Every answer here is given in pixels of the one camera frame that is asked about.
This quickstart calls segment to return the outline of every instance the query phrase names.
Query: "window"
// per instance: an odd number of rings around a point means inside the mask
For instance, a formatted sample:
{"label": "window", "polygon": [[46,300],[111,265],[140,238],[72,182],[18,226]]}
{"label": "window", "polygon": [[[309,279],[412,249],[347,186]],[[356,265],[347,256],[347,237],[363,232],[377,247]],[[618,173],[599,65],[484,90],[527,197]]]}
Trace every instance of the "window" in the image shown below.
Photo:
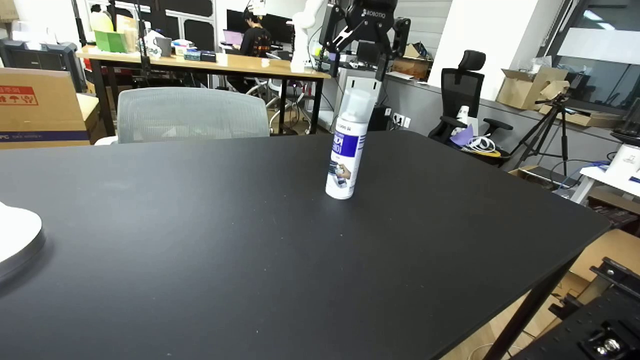
{"label": "window", "polygon": [[547,54],[569,70],[567,80],[585,75],[568,104],[624,113],[640,97],[640,0],[569,0],[565,6]]}

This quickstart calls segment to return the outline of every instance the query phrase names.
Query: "white cable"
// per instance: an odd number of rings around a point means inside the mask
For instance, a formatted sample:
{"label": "white cable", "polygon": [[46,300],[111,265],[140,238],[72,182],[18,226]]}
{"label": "white cable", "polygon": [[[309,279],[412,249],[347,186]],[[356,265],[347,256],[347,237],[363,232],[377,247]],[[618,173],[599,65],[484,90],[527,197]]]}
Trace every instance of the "white cable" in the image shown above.
{"label": "white cable", "polygon": [[[471,360],[471,357],[476,353],[476,351],[478,351],[478,350],[480,350],[480,349],[482,349],[482,348],[485,348],[485,347],[490,347],[491,345],[493,345],[493,343],[490,343],[490,344],[484,344],[484,345],[478,346],[478,347],[477,347],[477,348],[475,348],[473,351],[471,351],[471,354],[469,354],[469,357],[467,358],[467,360]],[[515,347],[515,346],[513,346],[513,345],[512,345],[511,347],[509,347],[509,348],[516,348],[516,349],[518,349],[518,350],[522,351],[522,348],[520,348],[520,347]]]}
{"label": "white cable", "polygon": [[467,147],[477,152],[494,152],[496,150],[495,142],[487,136],[474,136],[467,143]]}

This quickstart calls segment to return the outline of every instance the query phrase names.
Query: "white pillar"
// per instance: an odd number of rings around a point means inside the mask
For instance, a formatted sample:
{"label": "white pillar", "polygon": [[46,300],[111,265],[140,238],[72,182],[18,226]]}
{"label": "white pillar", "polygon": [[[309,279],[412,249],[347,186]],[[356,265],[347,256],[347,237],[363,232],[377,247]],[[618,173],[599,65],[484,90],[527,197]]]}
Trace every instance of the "white pillar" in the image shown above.
{"label": "white pillar", "polygon": [[456,68],[465,50],[486,54],[481,97],[495,100],[504,74],[536,56],[562,0],[453,0],[429,85],[440,87],[440,72]]}

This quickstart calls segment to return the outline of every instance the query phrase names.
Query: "white spray can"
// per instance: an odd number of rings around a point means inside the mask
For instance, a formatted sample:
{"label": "white spray can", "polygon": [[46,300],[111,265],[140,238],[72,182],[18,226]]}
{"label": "white spray can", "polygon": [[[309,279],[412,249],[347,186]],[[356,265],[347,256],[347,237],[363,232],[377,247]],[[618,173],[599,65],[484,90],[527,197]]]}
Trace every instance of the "white spray can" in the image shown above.
{"label": "white spray can", "polygon": [[326,193],[335,199],[353,195],[362,149],[375,99],[362,90],[349,89],[335,124]]}

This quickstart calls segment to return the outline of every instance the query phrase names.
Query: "table leg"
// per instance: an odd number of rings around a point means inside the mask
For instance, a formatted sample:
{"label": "table leg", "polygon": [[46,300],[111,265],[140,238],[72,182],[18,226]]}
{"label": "table leg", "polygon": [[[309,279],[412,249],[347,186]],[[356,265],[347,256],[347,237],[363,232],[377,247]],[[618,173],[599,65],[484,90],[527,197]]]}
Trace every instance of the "table leg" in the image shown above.
{"label": "table leg", "polygon": [[533,290],[529,292],[527,298],[518,308],[518,311],[516,311],[507,326],[500,333],[500,336],[493,342],[493,346],[491,346],[483,360],[501,360],[504,355],[507,354],[507,351],[511,348],[518,336],[520,336],[533,316],[540,310],[540,307],[547,301],[549,295],[567,271],[569,271],[577,258],[576,256],[558,270],[551,273],[551,275],[540,281]]}
{"label": "table leg", "polygon": [[118,111],[118,82],[116,81],[116,73],[113,67],[107,67],[107,79],[109,80],[109,86],[111,87],[111,95],[113,95],[113,106]]}
{"label": "table leg", "polygon": [[318,129],[318,116],[320,114],[320,104],[322,103],[322,87],[324,80],[320,79],[316,83],[316,94],[314,97],[314,111],[311,114],[311,129],[309,134],[315,134]]}
{"label": "table leg", "polygon": [[278,134],[284,134],[284,116],[287,107],[287,80],[282,79],[280,89],[280,121],[278,121]]}
{"label": "table leg", "polygon": [[577,204],[582,203],[584,198],[587,197],[587,195],[589,195],[589,192],[591,191],[591,188],[593,187],[593,184],[595,182],[596,181],[590,177],[586,177],[584,180],[582,180],[582,182],[580,183],[580,186],[578,186],[575,193],[573,193],[573,196],[571,197],[571,201]]}
{"label": "table leg", "polygon": [[100,101],[100,116],[104,123],[104,129],[107,136],[115,136],[116,130],[113,126],[113,117],[111,117],[111,109],[109,108],[109,98],[107,97],[107,89],[104,87],[102,80],[102,63],[100,60],[91,59],[91,69],[93,71],[93,84],[95,85],[95,94]]}

